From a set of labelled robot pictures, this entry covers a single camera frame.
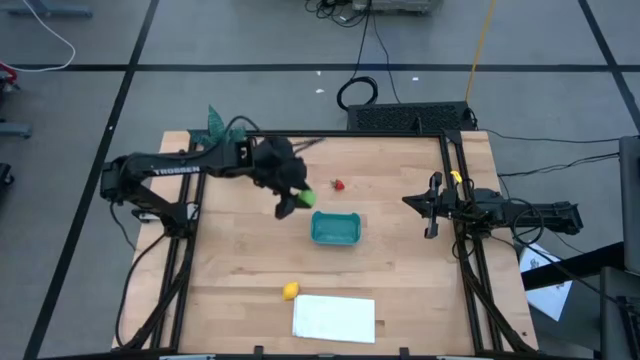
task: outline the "teal bowl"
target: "teal bowl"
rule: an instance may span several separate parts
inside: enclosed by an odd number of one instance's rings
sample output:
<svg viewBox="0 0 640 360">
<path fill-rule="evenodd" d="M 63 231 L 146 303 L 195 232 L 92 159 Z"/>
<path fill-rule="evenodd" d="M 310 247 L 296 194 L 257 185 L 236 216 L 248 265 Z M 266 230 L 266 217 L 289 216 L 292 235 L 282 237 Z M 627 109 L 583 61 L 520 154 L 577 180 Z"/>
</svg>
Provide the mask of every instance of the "teal bowl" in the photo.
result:
<svg viewBox="0 0 640 360">
<path fill-rule="evenodd" d="M 311 240 L 320 245 L 352 246 L 360 241 L 360 216 L 352 214 L 325 214 L 320 211 L 311 217 Z"/>
</svg>

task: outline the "yellow cable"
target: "yellow cable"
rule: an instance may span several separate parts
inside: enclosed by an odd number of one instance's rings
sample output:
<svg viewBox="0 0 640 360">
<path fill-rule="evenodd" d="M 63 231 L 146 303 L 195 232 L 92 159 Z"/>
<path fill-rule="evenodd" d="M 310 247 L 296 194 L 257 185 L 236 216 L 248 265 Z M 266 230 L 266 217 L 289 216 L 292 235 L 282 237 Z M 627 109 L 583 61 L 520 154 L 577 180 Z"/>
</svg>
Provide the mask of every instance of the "yellow cable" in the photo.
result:
<svg viewBox="0 0 640 360">
<path fill-rule="evenodd" d="M 484 26 L 482 27 L 482 33 L 480 34 L 480 40 L 478 40 L 478 49 L 476 50 L 476 55 L 473 58 L 473 65 L 471 66 L 471 74 L 469 74 L 469 82 L 467 83 L 467 92 L 464 95 L 464 101 L 469 103 L 469 96 L 471 95 L 471 88 L 473 87 L 473 79 L 476 75 L 476 65 L 478 65 L 478 60 L 480 60 L 480 54 L 482 53 L 482 46 L 484 46 L 484 36 L 489 29 L 489 24 L 491 23 L 491 16 L 493 16 L 493 9 L 496 7 L 496 0 L 491 0 L 491 5 L 489 5 L 489 13 L 487 13 L 487 17 L 484 20 Z"/>
</svg>

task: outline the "wooden table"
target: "wooden table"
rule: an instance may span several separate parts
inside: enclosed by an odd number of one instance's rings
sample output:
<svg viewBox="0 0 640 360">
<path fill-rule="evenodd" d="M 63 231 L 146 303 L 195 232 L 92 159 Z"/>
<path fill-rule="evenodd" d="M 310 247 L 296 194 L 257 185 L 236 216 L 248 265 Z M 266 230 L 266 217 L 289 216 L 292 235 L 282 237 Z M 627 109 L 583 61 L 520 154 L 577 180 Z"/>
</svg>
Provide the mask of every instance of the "wooden table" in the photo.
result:
<svg viewBox="0 0 640 360">
<path fill-rule="evenodd" d="M 167 132 L 161 152 L 186 149 L 188 139 L 186 132 Z M 499 189 L 486 133 L 463 133 L 463 139 L 475 186 Z M 455 168 L 452 146 L 450 153 Z M 425 192 L 433 172 L 443 171 L 438 140 L 328 138 L 302 156 L 318 201 L 313 210 L 296 210 L 281 221 L 273 216 L 278 198 L 249 178 L 207 178 L 180 351 L 251 353 L 263 345 L 271 354 L 389 355 L 400 347 L 414 355 L 472 354 L 460 267 L 451 254 L 451 223 L 440 219 L 439 236 L 425 239 L 426 221 L 401 201 Z M 336 178 L 346 190 L 332 190 L 330 181 Z M 195 189 L 196 181 L 191 183 Z M 176 201 L 180 177 L 155 178 L 151 188 Z M 359 213 L 360 243 L 315 245 L 309 238 L 315 210 Z M 161 232 L 159 223 L 142 225 L 136 256 Z M 506 229 L 494 235 L 510 239 Z M 168 244 L 165 240 L 150 252 L 132 277 L 124 339 L 157 302 Z M 484 244 L 496 305 L 537 348 L 513 249 L 495 240 Z M 376 343 L 293 337 L 293 302 L 281 297 L 290 281 L 300 283 L 302 294 L 375 299 Z M 490 348 L 485 312 L 478 305 L 484 345 Z M 168 311 L 164 344 L 173 315 Z"/>
</svg>

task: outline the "white cord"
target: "white cord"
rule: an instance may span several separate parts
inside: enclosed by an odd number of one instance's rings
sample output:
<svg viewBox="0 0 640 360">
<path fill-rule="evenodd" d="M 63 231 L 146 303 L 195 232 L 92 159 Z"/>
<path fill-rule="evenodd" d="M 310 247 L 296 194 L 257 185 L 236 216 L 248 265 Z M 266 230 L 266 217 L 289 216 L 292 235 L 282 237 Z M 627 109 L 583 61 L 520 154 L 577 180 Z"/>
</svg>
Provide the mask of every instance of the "white cord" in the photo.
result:
<svg viewBox="0 0 640 360">
<path fill-rule="evenodd" d="M 71 57 L 69 58 L 69 61 L 67 61 L 64 65 L 60 65 L 60 66 L 54 66 L 54 67 L 50 67 L 50 68 L 43 68 L 43 69 L 20 69 L 20 68 L 15 68 L 13 66 L 7 65 L 6 63 L 0 61 L 0 64 L 8 67 L 9 69 L 13 69 L 15 71 L 21 71 L 21 72 L 45 72 L 45 71 L 52 71 L 52 70 L 62 70 L 64 68 L 66 68 L 67 66 L 69 66 L 69 64 L 71 64 L 71 62 L 73 61 L 73 59 L 76 57 L 76 48 L 73 47 L 73 45 L 71 45 L 70 42 L 68 42 L 67 40 L 65 40 L 65 38 L 63 38 L 62 36 L 58 35 L 58 33 L 56 33 L 55 31 L 51 30 L 50 27 L 48 27 L 38 16 L 38 14 L 35 12 L 35 10 L 33 10 L 33 8 L 31 7 L 31 4 L 29 4 L 29 2 L 27 0 L 22 0 L 22 2 L 29 8 L 29 10 L 31 10 L 31 13 L 33 14 L 33 16 L 36 17 L 36 20 L 38 20 L 38 22 L 40 23 L 40 25 L 44 26 L 45 29 L 49 30 L 50 33 L 52 33 L 55 37 L 57 37 L 58 39 L 62 40 L 63 43 L 67 44 L 70 48 L 71 48 Z"/>
</svg>

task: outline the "white sheet of paper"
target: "white sheet of paper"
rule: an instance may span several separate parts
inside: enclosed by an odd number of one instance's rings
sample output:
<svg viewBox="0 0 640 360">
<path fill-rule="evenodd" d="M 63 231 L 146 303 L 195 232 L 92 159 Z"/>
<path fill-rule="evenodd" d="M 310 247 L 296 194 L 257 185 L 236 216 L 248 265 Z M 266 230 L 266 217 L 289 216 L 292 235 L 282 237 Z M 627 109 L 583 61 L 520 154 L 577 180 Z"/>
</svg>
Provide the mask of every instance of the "white sheet of paper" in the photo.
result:
<svg viewBox="0 0 640 360">
<path fill-rule="evenodd" d="M 532 244 L 531 247 L 542 252 L 548 258 L 554 260 L 554 262 L 559 260 L 553 255 L 547 255 L 547 251 L 537 244 Z M 549 264 L 549 261 L 530 249 L 525 248 L 520 256 L 521 273 L 547 264 Z M 553 320 L 558 321 L 560 320 L 560 315 L 562 315 L 562 309 L 564 308 L 564 303 L 567 301 L 570 289 L 571 281 L 567 281 L 545 288 L 529 290 L 527 291 L 527 301 L 531 306 L 542 311 Z"/>
<path fill-rule="evenodd" d="M 375 344 L 375 301 L 298 295 L 293 305 L 293 336 Z"/>
</svg>

